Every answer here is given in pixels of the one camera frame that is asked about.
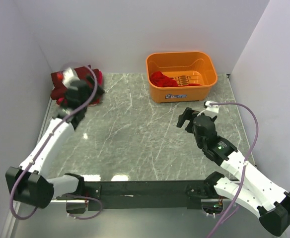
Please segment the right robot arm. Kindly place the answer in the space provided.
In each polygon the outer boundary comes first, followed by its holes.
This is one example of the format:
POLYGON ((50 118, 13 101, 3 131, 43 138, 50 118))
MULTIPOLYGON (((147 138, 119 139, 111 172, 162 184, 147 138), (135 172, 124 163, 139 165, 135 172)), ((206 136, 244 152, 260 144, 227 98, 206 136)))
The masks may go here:
POLYGON ((204 192, 210 198, 219 195, 244 207, 269 233, 280 237, 290 225, 290 191, 268 179, 230 141, 218 135, 218 113, 218 105, 211 103, 202 112, 186 108, 178 117, 177 127, 188 120, 185 130, 194 135, 203 154, 240 182, 236 184, 215 172, 206 179, 204 192))

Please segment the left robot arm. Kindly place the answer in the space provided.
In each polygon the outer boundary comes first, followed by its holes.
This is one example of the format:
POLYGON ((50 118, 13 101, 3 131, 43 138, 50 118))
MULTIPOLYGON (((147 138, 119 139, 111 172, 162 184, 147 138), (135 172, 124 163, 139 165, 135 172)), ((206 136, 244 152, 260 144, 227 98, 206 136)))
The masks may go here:
POLYGON ((88 104, 104 94, 92 76, 70 83, 64 99, 49 126, 31 154, 17 167, 9 167, 5 178, 10 201, 18 201, 36 208, 46 208, 51 200, 69 194, 73 199, 85 195, 84 178, 67 173, 46 179, 50 165, 63 143, 84 119, 88 104))

